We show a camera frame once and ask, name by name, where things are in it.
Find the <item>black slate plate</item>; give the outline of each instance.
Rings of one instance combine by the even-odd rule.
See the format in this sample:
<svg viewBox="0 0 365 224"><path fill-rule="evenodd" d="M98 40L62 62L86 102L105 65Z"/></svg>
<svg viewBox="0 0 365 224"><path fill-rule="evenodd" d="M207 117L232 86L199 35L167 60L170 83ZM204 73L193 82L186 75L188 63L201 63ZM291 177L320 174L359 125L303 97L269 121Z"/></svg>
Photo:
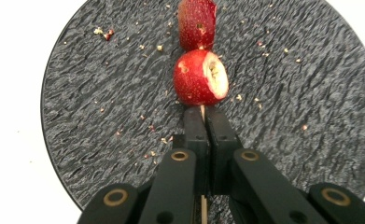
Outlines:
<svg viewBox="0 0 365 224"><path fill-rule="evenodd" d="M89 0L55 44L43 132L80 208L108 184L147 181L171 148L161 139L183 133L172 85L183 54L177 2ZM214 52L231 83L218 107L244 146L265 153L299 189L327 181L363 197L365 49L355 33L325 1L216 2ZM98 26L115 30L110 41L93 33ZM210 200L211 223L231 222L225 201Z"/></svg>

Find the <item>black round plate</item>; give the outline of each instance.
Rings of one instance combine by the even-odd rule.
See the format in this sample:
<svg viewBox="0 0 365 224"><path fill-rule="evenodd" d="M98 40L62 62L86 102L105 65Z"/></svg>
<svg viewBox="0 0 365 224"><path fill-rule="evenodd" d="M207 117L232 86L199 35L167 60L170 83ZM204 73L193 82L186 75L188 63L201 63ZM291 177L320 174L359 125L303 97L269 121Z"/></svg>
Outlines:
<svg viewBox="0 0 365 224"><path fill-rule="evenodd" d="M213 51L230 80L218 107L244 146L265 153L299 189L327 181L363 197L365 48L355 33L323 0L216 2ZM43 132L80 208L106 185L149 180L170 137L183 133L172 81L184 53L177 4L89 0L55 44ZM106 41L97 27L115 34ZM231 222L226 200L210 200L211 223Z"/></svg>

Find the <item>white background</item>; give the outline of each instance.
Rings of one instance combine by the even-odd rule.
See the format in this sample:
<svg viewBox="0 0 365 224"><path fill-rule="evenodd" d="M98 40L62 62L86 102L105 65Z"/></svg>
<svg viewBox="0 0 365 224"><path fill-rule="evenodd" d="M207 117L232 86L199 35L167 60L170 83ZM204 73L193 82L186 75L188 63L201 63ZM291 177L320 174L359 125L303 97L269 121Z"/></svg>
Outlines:
<svg viewBox="0 0 365 224"><path fill-rule="evenodd" d="M40 123L51 50L84 0L0 1L0 223L76 223ZM365 46L365 0L329 0Z"/></svg>

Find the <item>wooden skewer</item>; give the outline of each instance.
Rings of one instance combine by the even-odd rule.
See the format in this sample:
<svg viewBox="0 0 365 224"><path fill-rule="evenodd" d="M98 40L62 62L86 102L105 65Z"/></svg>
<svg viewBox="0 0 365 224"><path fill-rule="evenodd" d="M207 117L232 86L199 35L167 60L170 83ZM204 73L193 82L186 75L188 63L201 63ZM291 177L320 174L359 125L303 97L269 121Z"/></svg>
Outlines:
<svg viewBox="0 0 365 224"><path fill-rule="evenodd" d="M200 105L200 111L202 112L203 122L205 123L205 106ZM202 224L208 223L208 208L207 208L207 200L204 195L202 195Z"/></svg>
<svg viewBox="0 0 365 224"><path fill-rule="evenodd" d="M204 195L202 195L202 224L208 223L208 212L207 212L207 202Z"/></svg>

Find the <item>red fruit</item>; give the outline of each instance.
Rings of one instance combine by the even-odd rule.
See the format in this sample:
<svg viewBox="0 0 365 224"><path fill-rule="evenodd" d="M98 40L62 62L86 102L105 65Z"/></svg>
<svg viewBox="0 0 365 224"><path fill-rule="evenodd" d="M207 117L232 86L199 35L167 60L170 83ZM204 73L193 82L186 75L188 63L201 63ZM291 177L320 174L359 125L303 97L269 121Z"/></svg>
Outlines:
<svg viewBox="0 0 365 224"><path fill-rule="evenodd" d="M229 81L216 54L196 49L185 53L176 62L174 89L185 105L214 105L226 97Z"/></svg>
<svg viewBox="0 0 365 224"><path fill-rule="evenodd" d="M212 0L182 0L178 5L179 43L185 51L214 46L217 5Z"/></svg>

